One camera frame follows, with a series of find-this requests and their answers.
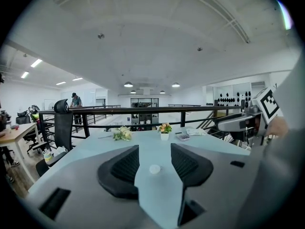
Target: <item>black office chair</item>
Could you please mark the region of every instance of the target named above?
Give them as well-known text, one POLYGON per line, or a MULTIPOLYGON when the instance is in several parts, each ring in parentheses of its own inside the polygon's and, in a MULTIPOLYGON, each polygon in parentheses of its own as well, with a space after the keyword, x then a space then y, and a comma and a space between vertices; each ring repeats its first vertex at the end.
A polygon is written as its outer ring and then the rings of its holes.
MULTIPOLYGON (((69 112, 68 104, 66 104, 67 99, 59 100, 54 105, 55 115, 55 134, 54 141, 56 147, 65 147, 68 151, 73 149, 72 147, 72 125, 73 125, 73 113, 69 112)), ((42 150, 47 148, 51 150, 50 144, 48 142, 44 142, 38 145, 42 150)), ((66 155, 65 152, 60 153, 59 155, 53 157, 49 162, 45 162, 45 160, 41 160, 36 164, 36 170, 41 177, 44 173, 49 170, 49 167, 52 167, 57 163, 62 157, 66 155)))
MULTIPOLYGON (((26 112, 22 112, 22 113, 17 113, 18 117, 16 117, 16 123, 17 124, 29 124, 31 123, 30 121, 30 117, 26 114, 26 112)), ((37 126, 38 128, 38 134, 41 133, 40 127, 37 126)), ((29 155, 29 151, 31 149, 33 150, 37 150, 37 152, 40 154, 40 151, 38 150, 38 148, 34 147, 36 146, 38 143, 36 142, 36 133, 35 130, 30 131, 29 133, 27 133, 23 139, 27 142, 32 141, 33 144, 29 145, 29 149, 27 150, 27 154, 29 155)))

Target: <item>white table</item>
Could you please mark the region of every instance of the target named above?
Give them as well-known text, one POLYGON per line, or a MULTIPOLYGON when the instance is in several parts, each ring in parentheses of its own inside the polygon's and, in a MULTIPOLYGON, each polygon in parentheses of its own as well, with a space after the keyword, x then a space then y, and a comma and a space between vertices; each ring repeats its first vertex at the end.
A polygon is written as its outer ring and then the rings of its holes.
POLYGON ((36 123, 29 123, 29 124, 19 125, 18 130, 10 129, 10 128, 5 129, 4 132, 6 132, 6 134, 4 136, 0 137, 0 147, 10 146, 10 148, 12 148, 16 152, 17 157, 19 158, 19 161, 20 161, 22 167, 24 168, 25 172, 27 173, 27 175, 29 176, 31 181, 33 183, 35 183, 35 180, 33 179, 29 170, 27 169, 27 167, 24 164, 24 161, 23 161, 24 157, 23 157, 23 154, 22 154, 19 144, 18 144, 18 141, 20 139, 22 139, 27 133, 29 133, 33 129, 35 129, 36 137, 38 139, 38 143, 40 144, 41 140, 39 138, 36 123))
MULTIPOLYGON (((186 127, 174 131, 185 132, 186 127)), ((168 141, 162 141, 157 131, 134 132, 132 140, 114 141, 109 132, 95 133, 82 141, 77 147, 65 155, 58 163, 49 169, 30 189, 30 194, 35 194, 47 179, 67 164, 95 156, 118 148, 139 145, 140 167, 135 177, 135 186, 139 189, 139 203, 144 211, 162 228, 173 229, 177 221, 181 206, 183 184, 171 163, 171 143, 186 144, 207 150, 224 153, 249 155, 250 152, 240 147, 224 142, 211 135, 192 136, 190 140, 181 142, 170 134, 168 141), (162 170, 153 175, 149 172, 150 165, 160 165, 162 170)))

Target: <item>flower pot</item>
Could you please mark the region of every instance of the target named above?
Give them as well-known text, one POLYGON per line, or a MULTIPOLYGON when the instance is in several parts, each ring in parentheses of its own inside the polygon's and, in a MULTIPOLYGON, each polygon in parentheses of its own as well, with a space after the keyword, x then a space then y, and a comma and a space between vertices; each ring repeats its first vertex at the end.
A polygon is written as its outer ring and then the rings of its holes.
POLYGON ((169 133, 161 133, 161 140, 162 141, 167 141, 169 136, 170 136, 169 133))

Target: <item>ceiling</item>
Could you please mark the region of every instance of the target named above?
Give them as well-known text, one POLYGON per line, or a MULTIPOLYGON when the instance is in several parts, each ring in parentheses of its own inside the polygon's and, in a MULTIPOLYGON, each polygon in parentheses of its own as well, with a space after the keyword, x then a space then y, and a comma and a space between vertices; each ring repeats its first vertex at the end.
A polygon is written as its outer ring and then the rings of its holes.
POLYGON ((18 51, 8 45, 3 45, 0 50, 0 72, 6 81, 27 83, 54 89, 88 83, 84 79, 73 81, 72 79, 77 78, 77 76, 46 62, 41 62, 32 68, 31 65, 37 58, 28 54, 26 54, 26 57, 24 56, 24 52, 18 51), (22 79, 21 76, 24 72, 29 72, 29 74, 26 78, 22 79))
POLYGON ((126 81, 170 94, 291 69, 247 63, 297 43, 275 0, 35 0, 8 44, 119 94, 126 81))

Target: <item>potted flower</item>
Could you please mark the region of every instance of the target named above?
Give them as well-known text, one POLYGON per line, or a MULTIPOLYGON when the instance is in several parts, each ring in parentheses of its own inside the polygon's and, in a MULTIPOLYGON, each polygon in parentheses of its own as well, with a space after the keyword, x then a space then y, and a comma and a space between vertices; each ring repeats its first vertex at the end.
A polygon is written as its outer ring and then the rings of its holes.
POLYGON ((164 123, 161 126, 159 126, 158 132, 161 132, 161 140, 167 141, 171 131, 172 131, 172 127, 169 123, 164 123))
POLYGON ((116 129, 118 132, 113 134, 113 138, 115 141, 117 140, 124 140, 130 141, 132 138, 132 132, 130 127, 121 126, 120 128, 116 129))

